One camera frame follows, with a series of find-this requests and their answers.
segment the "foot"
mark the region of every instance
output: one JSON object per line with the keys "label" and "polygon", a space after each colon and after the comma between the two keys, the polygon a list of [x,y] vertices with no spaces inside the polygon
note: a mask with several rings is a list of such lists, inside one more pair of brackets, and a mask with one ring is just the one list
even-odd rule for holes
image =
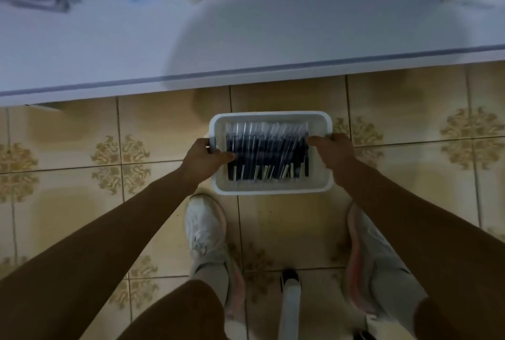
{"label": "foot", "polygon": [[344,294],[359,310],[379,319],[390,319],[373,296],[372,280],[382,270],[409,272],[395,250],[370,218],[353,203],[347,215],[352,242],[344,278]]}
{"label": "foot", "polygon": [[225,313],[232,318],[243,304],[245,283],[226,246],[226,217],[221,206],[205,194],[192,196],[186,207],[186,237],[194,264],[190,278],[207,263],[224,264],[229,287]]}

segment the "white table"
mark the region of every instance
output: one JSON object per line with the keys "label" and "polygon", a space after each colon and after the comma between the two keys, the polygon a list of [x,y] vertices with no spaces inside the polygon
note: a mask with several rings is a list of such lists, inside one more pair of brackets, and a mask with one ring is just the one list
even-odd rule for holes
{"label": "white table", "polygon": [[505,59],[505,11],[439,0],[3,6],[0,106]]}

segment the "person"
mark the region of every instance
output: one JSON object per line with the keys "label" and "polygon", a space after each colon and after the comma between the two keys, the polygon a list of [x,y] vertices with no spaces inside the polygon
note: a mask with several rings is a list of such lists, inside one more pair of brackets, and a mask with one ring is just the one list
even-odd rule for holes
{"label": "person", "polygon": [[[344,284],[350,301],[398,320],[421,340],[502,338],[505,244],[357,160],[344,134],[307,143],[354,200]],[[209,153],[208,144],[198,139],[179,169],[1,280],[2,338],[78,340],[177,206],[233,159]],[[226,339],[225,312],[232,316],[241,305],[244,285],[226,251],[219,205],[193,196],[185,229],[195,261],[190,280],[144,311],[120,340]]]}

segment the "hand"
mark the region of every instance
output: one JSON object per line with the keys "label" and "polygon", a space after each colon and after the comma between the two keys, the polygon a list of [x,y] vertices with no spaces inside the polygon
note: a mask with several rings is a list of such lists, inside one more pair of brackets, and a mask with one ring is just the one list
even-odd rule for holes
{"label": "hand", "polygon": [[317,149],[326,167],[333,171],[335,183],[340,184],[340,170],[346,167],[344,164],[353,162],[356,159],[354,147],[347,135],[333,134],[331,139],[322,136],[310,136],[306,142]]}
{"label": "hand", "polygon": [[209,139],[197,139],[179,167],[184,181],[187,181],[195,189],[200,183],[218,171],[220,166],[235,159],[235,154],[232,152],[220,152],[218,150],[216,153],[209,153],[208,145]]}

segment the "person's left arm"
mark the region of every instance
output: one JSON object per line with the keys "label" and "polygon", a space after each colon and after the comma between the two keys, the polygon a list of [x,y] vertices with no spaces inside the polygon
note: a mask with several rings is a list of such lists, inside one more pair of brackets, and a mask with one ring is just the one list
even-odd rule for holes
{"label": "person's left arm", "polygon": [[198,139],[180,168],[0,280],[0,332],[9,340],[78,340],[180,203],[233,154]]}

